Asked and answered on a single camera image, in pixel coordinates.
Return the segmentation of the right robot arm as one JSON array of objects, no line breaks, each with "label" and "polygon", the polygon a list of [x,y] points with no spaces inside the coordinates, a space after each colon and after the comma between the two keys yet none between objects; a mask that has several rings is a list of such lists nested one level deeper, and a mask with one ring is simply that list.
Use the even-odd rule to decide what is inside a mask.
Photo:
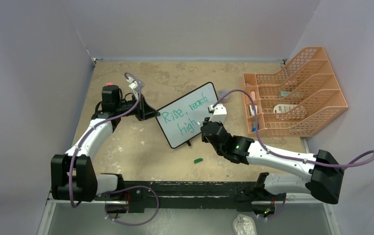
[{"label": "right robot arm", "polygon": [[262,173],[254,186],[255,195],[266,199],[282,193],[306,193],[328,204],[339,202],[344,170],[331,153],[298,153],[265,146],[258,141],[233,136],[220,122],[200,124],[202,142],[210,143],[217,155],[234,164],[262,165],[286,174]]}]

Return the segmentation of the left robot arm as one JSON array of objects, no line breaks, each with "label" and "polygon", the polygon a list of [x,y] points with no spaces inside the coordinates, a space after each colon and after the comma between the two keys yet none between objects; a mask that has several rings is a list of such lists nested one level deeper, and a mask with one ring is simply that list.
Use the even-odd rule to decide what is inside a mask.
[{"label": "left robot arm", "polygon": [[64,154],[56,154],[50,162],[51,195],[56,200],[69,200],[73,207],[80,202],[91,202],[107,193],[113,200],[125,195],[120,174],[96,175],[93,159],[103,143],[115,131],[122,117],[135,116],[143,121],[160,113],[149,106],[140,94],[143,84],[132,82],[131,100],[126,100],[119,86],[107,84],[102,88],[102,100],[96,105],[89,127]]}]

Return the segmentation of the small whiteboard black frame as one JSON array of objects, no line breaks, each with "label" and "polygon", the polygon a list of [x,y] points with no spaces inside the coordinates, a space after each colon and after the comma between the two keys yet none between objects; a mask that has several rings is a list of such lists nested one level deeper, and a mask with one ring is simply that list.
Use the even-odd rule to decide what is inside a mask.
[{"label": "small whiteboard black frame", "polygon": [[212,82],[207,82],[189,93],[164,105],[156,118],[171,148],[177,148],[201,133],[197,122],[209,117],[208,107],[218,100]]}]

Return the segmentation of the green marker cap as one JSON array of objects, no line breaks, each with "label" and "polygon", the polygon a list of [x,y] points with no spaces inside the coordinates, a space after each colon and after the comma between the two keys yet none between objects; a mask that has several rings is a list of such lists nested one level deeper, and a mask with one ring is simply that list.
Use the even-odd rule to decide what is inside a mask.
[{"label": "green marker cap", "polygon": [[198,159],[195,159],[193,162],[194,164],[197,164],[199,162],[202,162],[203,161],[203,158],[198,158]]}]

